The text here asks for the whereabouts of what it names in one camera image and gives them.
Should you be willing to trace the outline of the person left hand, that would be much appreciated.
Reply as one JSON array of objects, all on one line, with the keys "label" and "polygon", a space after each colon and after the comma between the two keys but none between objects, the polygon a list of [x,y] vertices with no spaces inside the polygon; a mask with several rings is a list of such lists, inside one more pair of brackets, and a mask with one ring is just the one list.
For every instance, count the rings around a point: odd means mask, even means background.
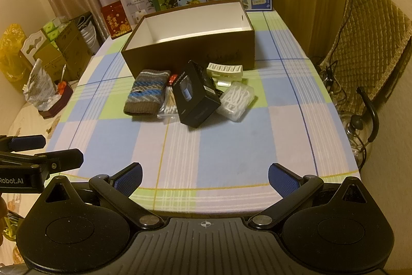
[{"label": "person left hand", "polygon": [[4,241],[4,236],[3,236],[3,231],[5,228],[4,218],[6,217],[7,213],[8,213],[7,204],[5,200],[3,199],[3,197],[0,195],[0,246],[2,245]]}]

